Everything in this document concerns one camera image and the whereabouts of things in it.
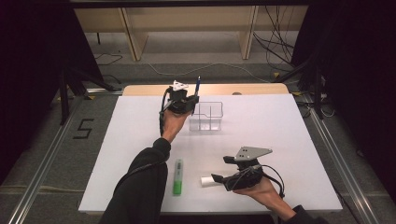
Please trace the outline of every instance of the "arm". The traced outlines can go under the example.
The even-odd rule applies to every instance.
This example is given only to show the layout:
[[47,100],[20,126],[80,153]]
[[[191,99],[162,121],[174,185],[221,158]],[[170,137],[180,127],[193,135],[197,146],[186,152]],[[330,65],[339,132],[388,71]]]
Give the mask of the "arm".
[[[143,149],[120,180],[99,223],[157,223],[161,213],[171,143],[189,114],[164,113],[163,136],[152,147]],[[134,172],[140,167],[155,164]]]
[[324,219],[313,219],[309,216],[302,206],[294,209],[280,198],[273,184],[268,178],[263,177],[261,182],[252,188],[234,190],[234,193],[247,195],[258,203],[264,205],[269,210],[276,213],[285,224],[317,224],[327,223]]

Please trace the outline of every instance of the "clear plastic container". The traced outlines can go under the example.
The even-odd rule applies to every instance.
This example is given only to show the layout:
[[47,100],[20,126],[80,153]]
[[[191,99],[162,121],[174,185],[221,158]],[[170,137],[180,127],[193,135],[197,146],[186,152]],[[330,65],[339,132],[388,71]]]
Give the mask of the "clear plastic container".
[[200,102],[190,116],[190,131],[220,131],[222,102]]

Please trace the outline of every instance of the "gray floor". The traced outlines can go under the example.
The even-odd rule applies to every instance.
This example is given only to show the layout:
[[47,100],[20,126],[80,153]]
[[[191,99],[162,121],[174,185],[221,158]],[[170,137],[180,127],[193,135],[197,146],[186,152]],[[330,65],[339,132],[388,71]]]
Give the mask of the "gray floor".
[[[260,33],[260,35],[269,36],[268,33]],[[287,35],[289,43],[293,44],[297,33],[289,32]],[[242,60],[234,33],[154,33],[148,38],[140,62],[132,62],[124,35],[101,34],[101,45],[96,42],[96,34],[87,34],[87,38],[96,57],[105,53],[97,59],[99,64],[111,63],[120,58],[116,55],[122,56],[112,64],[100,65],[106,82],[120,87],[129,84],[168,84],[175,78],[188,82],[198,75],[206,83],[269,82],[274,79],[274,73],[284,72],[272,68],[268,62],[278,68],[289,69],[287,65],[280,64],[280,60],[274,56],[267,58],[266,52],[256,41],[252,44],[250,58]],[[274,50],[283,53],[280,48]],[[117,83],[114,77],[121,81],[121,84]],[[287,81],[290,91],[297,91],[296,80],[297,77]],[[91,83],[87,83],[87,87],[96,88]],[[96,223],[98,221],[99,216],[79,213],[78,205],[106,134],[117,97],[117,95],[98,95],[81,102],[23,223]],[[307,111],[304,107],[300,109],[302,115]],[[330,106],[323,109],[332,112]],[[0,188],[0,223],[7,223],[16,204],[31,183],[51,146],[52,139],[60,128],[60,119],[61,106],[55,96],[31,147],[21,155]],[[77,139],[76,137],[86,133],[78,131],[83,119],[90,119],[84,123],[84,127],[92,128],[92,131],[89,138]],[[330,180],[362,222],[357,206],[334,165],[313,116],[304,121]],[[335,113],[330,118],[325,117],[324,122],[365,197],[373,207],[378,223],[395,223],[395,204],[376,178],[370,165],[356,153],[356,144],[343,120]],[[344,208],[340,213],[312,215],[323,216],[330,223],[356,223],[349,210],[345,206]]]

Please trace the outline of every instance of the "white tabletop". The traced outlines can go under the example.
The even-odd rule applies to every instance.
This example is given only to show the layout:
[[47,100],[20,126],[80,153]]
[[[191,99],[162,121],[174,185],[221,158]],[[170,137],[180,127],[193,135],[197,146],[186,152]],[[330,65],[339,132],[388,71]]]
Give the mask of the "white tabletop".
[[[257,214],[268,212],[247,196],[220,185],[202,188],[201,176],[231,175],[236,165],[223,156],[239,148],[267,147],[274,152],[259,158],[274,167],[285,182],[285,201],[308,211],[342,209],[302,116],[290,94],[201,96],[201,102],[223,102],[221,131],[189,131],[189,123],[172,143],[163,213]],[[121,96],[107,128],[98,159],[84,193],[80,212],[103,213],[133,158],[160,136],[161,96]],[[172,193],[175,161],[184,162],[180,196]],[[264,172],[278,179],[274,172]]]

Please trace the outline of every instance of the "green highlighter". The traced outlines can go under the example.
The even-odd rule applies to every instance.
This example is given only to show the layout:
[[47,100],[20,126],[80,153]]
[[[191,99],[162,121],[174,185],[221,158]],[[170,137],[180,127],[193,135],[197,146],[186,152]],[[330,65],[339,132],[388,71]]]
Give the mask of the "green highlighter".
[[182,183],[183,183],[183,160],[179,159],[176,160],[176,166],[175,166],[175,180],[174,180],[174,188],[173,188],[174,195],[181,194]]

